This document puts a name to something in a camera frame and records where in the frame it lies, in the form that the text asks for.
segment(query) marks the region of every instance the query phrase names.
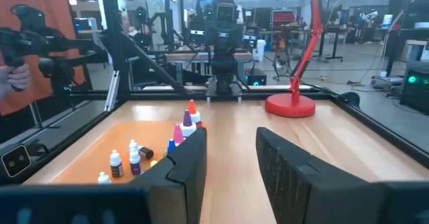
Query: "desk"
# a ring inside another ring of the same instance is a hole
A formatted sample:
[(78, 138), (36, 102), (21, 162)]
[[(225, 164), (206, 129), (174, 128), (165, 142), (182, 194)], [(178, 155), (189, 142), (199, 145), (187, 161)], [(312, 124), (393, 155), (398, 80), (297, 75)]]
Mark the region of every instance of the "desk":
[[(180, 48), (180, 50), (189, 50), (189, 48), (188, 47), (182, 47), (182, 48)], [(176, 65), (176, 80), (179, 83), (183, 83), (183, 80), (182, 80), (183, 64), (186, 64), (185, 67), (187, 67), (187, 64), (190, 63), (190, 61), (192, 60), (194, 55), (195, 55), (195, 53), (169, 53), (169, 54), (167, 54), (167, 61), (174, 63)], [(250, 52), (240, 52), (240, 53), (235, 53), (234, 57), (238, 62), (237, 74), (241, 80), (244, 80), (244, 78), (245, 78), (244, 63), (252, 61), (252, 54)], [(207, 64), (208, 63), (208, 53), (207, 52), (198, 53), (198, 55), (194, 57), (192, 62)]]
[[(25, 184), (62, 182), (58, 177), (114, 125), (126, 124), (123, 133), (128, 134), (127, 129), (146, 121), (143, 124), (148, 128), (140, 129), (135, 139), (158, 148), (150, 142), (153, 139), (144, 135), (159, 131), (162, 125), (179, 122), (187, 104), (187, 101), (127, 102)], [(271, 115), (265, 112), (263, 101), (196, 104), (208, 127), (208, 168), (201, 223), (275, 223), (259, 172), (255, 149), (257, 127), (267, 127), (322, 160), (367, 181), (429, 179), (429, 170), (330, 101), (316, 101), (316, 115), (303, 119)], [(158, 140), (169, 139), (170, 135), (160, 136)], [(159, 144), (163, 149), (167, 143)]]

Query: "orange mat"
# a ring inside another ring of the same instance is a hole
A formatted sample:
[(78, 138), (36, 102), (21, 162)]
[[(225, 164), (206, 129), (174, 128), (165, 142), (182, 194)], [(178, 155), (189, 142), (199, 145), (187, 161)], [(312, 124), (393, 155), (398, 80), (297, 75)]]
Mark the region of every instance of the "orange mat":
[(129, 165), (129, 141), (135, 141), (154, 151), (151, 160), (141, 161), (141, 169), (148, 170), (152, 160), (161, 160), (167, 152), (168, 140), (173, 138), (175, 121), (129, 121), (116, 124), (101, 139), (82, 153), (52, 184), (96, 184), (100, 172), (110, 177), (110, 155), (117, 150), (122, 159), (124, 175), (112, 178), (112, 183), (123, 184), (134, 179)]

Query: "hand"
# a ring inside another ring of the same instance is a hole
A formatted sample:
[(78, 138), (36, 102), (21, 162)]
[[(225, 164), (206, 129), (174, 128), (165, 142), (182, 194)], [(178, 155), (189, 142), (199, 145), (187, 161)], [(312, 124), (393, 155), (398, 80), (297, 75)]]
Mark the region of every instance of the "hand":
[(24, 64), (18, 68), (0, 66), (0, 87), (12, 90), (12, 85), (18, 89), (27, 89), (32, 83), (29, 66)]

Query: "label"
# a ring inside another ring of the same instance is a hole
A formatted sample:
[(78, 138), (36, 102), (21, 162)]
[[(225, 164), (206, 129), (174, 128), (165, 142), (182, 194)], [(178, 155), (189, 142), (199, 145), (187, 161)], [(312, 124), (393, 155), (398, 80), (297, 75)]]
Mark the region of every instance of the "label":
[(113, 178), (119, 178), (123, 175), (123, 167), (122, 164), (118, 165), (118, 166), (110, 166), (111, 170), (112, 170), (112, 177)]
[(141, 174), (140, 163), (131, 164), (131, 173), (133, 175), (139, 175), (139, 174)]

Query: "orange wall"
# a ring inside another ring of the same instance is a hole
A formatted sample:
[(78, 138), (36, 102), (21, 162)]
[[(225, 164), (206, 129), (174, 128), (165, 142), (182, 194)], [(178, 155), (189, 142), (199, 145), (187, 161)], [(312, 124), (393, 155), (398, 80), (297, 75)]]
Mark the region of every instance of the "orange wall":
[[(74, 26), (70, 15), (68, 0), (0, 0), (0, 26), (19, 30), (18, 18), (10, 13), (10, 7), (15, 4), (26, 4), (42, 10), (46, 14), (46, 25), (60, 30), (67, 38), (75, 38)], [(77, 50), (63, 53), (66, 57), (78, 56)], [(32, 101), (43, 99), (52, 94), (49, 79), (42, 76), (38, 68), (38, 57), (27, 56), (25, 62), (29, 64), (33, 83), (32, 87), (20, 93), (11, 93), (0, 102), (0, 114), (6, 115), (28, 106)], [(77, 83), (84, 82), (82, 67), (75, 68)]]

